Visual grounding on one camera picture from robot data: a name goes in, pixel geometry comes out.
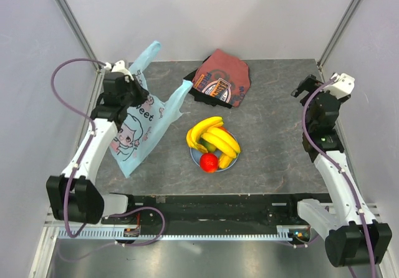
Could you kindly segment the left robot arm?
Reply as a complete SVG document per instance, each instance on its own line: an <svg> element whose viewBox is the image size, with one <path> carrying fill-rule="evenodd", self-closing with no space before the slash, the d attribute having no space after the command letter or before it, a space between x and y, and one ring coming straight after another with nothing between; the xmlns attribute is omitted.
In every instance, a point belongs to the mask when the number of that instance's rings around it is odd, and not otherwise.
<svg viewBox="0 0 399 278"><path fill-rule="evenodd" d="M105 152L127 118L127 110L147 100L149 92L129 70L105 74L103 93L89 117L90 126L72 161L59 176L50 176L46 190L53 216L78 223L96 224L105 207L95 179Z"/></svg>

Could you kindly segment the light blue plastic bag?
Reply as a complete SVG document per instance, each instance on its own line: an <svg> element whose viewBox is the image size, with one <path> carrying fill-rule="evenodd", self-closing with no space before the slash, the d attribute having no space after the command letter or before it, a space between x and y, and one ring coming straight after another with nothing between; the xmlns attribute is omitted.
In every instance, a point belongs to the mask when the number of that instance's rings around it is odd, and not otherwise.
<svg viewBox="0 0 399 278"><path fill-rule="evenodd" d="M180 108L192 86L192 82L183 80L166 102L149 94L143 104L128 108L127 117L110 144L110 152L126 178L156 147L168 127L182 116Z"/></svg>

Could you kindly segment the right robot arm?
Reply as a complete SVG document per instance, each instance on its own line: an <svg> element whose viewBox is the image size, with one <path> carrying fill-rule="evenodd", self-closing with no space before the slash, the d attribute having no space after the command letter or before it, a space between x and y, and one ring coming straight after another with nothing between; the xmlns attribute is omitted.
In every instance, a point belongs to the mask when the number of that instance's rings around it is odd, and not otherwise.
<svg viewBox="0 0 399 278"><path fill-rule="evenodd" d="M295 98L306 93L300 101L302 145L323 178L335 212L317 199L303 199L288 205L285 214L290 223L304 220L316 231L334 267L376 267L387 251L392 230L378 221L362 198L335 129L341 105L354 87L354 78L347 74L334 74L327 82L308 75L291 93Z"/></svg>

